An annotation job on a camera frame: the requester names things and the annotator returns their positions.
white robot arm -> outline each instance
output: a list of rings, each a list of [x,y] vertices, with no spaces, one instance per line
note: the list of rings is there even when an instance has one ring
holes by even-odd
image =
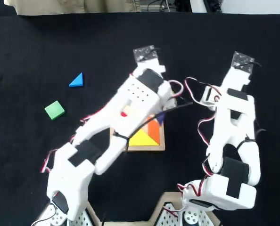
[[[235,53],[231,68],[218,92],[206,87],[201,103],[214,111],[214,132],[206,150],[203,167],[209,171],[202,180],[180,187],[188,211],[236,210],[254,207],[260,179],[259,150],[255,142],[254,98],[242,92],[248,85],[254,59]],[[233,145],[241,161],[223,156],[226,144]]]
[[[47,196],[69,220],[74,220],[86,208],[93,174],[101,175],[109,168],[126,147],[126,138],[151,114],[176,105],[171,85],[161,75],[165,67],[159,65],[154,46],[136,49],[134,55],[138,67],[115,96],[77,129],[72,144],[67,143],[55,152]],[[131,112],[122,117],[127,105]],[[116,133],[108,149],[100,152],[88,140],[107,128],[113,128]]]

orange block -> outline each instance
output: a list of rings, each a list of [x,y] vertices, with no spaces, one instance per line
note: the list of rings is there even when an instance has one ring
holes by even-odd
[[[159,130],[159,124],[156,122],[156,120],[153,120],[148,123],[148,135],[156,141],[158,145],[160,145],[160,130]]]

green square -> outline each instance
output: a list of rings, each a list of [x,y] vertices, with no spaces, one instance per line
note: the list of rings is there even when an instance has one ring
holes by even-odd
[[[55,101],[54,103],[45,107],[45,111],[52,120],[58,118],[59,116],[65,113],[65,110],[58,101]]]

black table surface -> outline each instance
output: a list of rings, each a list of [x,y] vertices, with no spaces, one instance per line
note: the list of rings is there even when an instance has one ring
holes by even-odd
[[[280,220],[280,15],[92,14],[0,17],[0,225],[30,225],[39,215],[48,202],[48,175],[39,173],[48,150],[115,94],[136,66],[132,50],[146,45],[161,48],[166,77],[180,81],[192,76],[220,85],[235,50],[263,65],[247,88],[267,130],[257,139],[256,204],[215,213],[224,225]],[[80,72],[84,87],[69,88]],[[55,100],[66,114],[51,121],[44,107]],[[147,220],[164,191],[202,178],[206,146],[196,125],[210,114],[198,105],[169,113],[166,151],[128,153],[94,176],[89,201],[97,215],[110,209],[107,220]],[[212,128],[202,129],[210,137]],[[108,135],[93,140],[103,148]]]

yellow triangle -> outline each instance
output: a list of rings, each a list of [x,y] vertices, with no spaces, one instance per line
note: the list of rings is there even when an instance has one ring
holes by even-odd
[[[140,129],[129,142],[129,146],[159,146],[144,130]]]

